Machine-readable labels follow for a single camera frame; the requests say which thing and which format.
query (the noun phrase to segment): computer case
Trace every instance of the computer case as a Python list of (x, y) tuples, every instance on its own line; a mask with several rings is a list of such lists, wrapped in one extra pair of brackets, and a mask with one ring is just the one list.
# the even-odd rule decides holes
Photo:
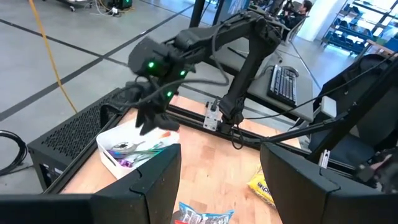
[(96, 135), (109, 126), (101, 127), (100, 108), (116, 97), (121, 100), (118, 92), (119, 88), (111, 91), (27, 145), (43, 190), (47, 189), (86, 147), (97, 147)]

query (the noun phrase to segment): computer keyboard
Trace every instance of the computer keyboard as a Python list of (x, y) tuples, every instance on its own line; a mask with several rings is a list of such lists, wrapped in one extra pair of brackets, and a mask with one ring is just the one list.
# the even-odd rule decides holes
[(267, 95), (291, 107), (297, 106), (296, 73), (274, 65)]

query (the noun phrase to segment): office chair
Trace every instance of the office chair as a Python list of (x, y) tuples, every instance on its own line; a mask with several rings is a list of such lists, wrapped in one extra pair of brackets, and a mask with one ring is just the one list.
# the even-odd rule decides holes
[[(361, 60), (353, 63), (346, 70), (342, 71), (335, 78), (324, 84), (320, 95), (352, 80), (360, 73), (377, 65), (384, 60), (380, 55), (367, 55)], [(336, 113), (329, 112), (329, 115), (318, 113), (314, 117), (314, 123), (322, 122), (330, 118), (330, 115), (339, 115), (348, 108), (377, 80), (381, 72), (387, 67), (390, 61), (384, 62), (382, 66), (372, 70), (368, 74), (351, 82), (346, 88), (327, 95), (335, 101)], [(398, 140), (398, 83), (392, 87), (387, 94), (361, 119), (361, 121), (347, 134), (331, 151), (331, 159), (345, 164), (358, 166), (360, 163), (370, 159), (376, 151), (389, 147), (395, 147)], [(318, 105), (322, 100), (314, 102), (314, 111), (319, 112)], [(321, 131), (310, 136), (308, 148), (313, 151), (329, 133)]]
[[(293, 38), (299, 32), (301, 26), (303, 25), (303, 23), (305, 22), (305, 20), (308, 17), (309, 16), (306, 16), (295, 27), (293, 27), (291, 30), (289, 30), (289, 32), (287, 33), (286, 39), (282, 39), (282, 42), (280, 44), (282, 44), (283, 46), (288, 46), (293, 41)], [(275, 54), (278, 56), (279, 63), (282, 63), (283, 62), (283, 57), (281, 56), (281, 54), (277, 50), (275, 51)]]

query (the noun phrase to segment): white column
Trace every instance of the white column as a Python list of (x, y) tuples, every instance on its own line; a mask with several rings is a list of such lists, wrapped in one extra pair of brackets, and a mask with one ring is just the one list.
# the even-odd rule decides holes
[(297, 36), (308, 41), (313, 41), (318, 35), (327, 17), (336, 16), (329, 14), (338, 1), (339, 0), (317, 0), (309, 13), (310, 17), (305, 20), (303, 26), (297, 33)]

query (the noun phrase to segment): wall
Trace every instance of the wall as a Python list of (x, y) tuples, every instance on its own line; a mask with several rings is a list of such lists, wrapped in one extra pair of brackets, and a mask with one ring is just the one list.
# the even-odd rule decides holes
[(328, 16), (326, 17), (325, 21), (323, 22), (319, 33), (315, 37), (317, 40), (321, 40), (322, 37), (325, 35), (327, 32), (330, 24), (334, 21), (336, 14), (340, 11), (340, 9), (345, 6), (345, 4), (351, 4), (354, 0), (348, 0), (346, 3), (346, 0), (337, 0), (335, 5), (330, 9), (330, 12), (328, 13)]

